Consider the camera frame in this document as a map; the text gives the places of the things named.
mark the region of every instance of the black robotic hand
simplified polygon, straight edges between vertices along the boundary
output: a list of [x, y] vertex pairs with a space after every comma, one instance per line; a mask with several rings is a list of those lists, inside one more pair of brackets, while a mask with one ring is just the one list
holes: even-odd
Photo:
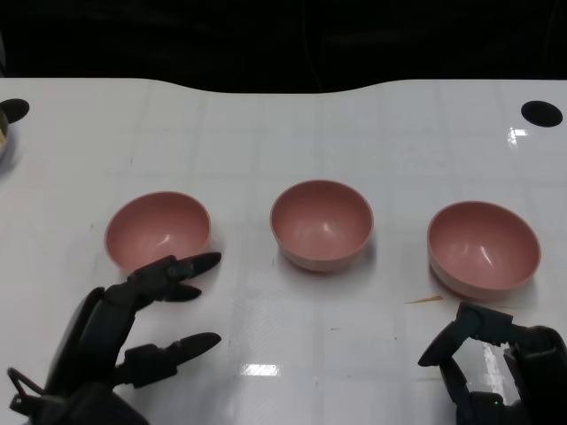
[[[461, 303], [455, 321], [433, 340], [419, 366], [439, 366], [449, 396], [457, 406], [457, 425], [547, 425], [563, 423], [567, 398], [567, 350], [551, 328], [524, 328], [513, 317]], [[499, 394], [470, 392], [453, 355], [467, 338], [509, 344], [504, 359], [520, 401], [505, 406]]]
[[[215, 267], [219, 252], [177, 260], [165, 257], [139, 268], [127, 281], [108, 290], [92, 290], [77, 307], [59, 345], [45, 389], [15, 369], [8, 375], [18, 394], [10, 408], [34, 425], [146, 425], [147, 421], [113, 388], [135, 388], [177, 374], [177, 367], [207, 352], [221, 341], [214, 333], [189, 336], [166, 349], [153, 344], [127, 350], [116, 366], [120, 348], [136, 313], [154, 301], [182, 302], [201, 291], [181, 284]], [[22, 384], [36, 393], [27, 394]]]

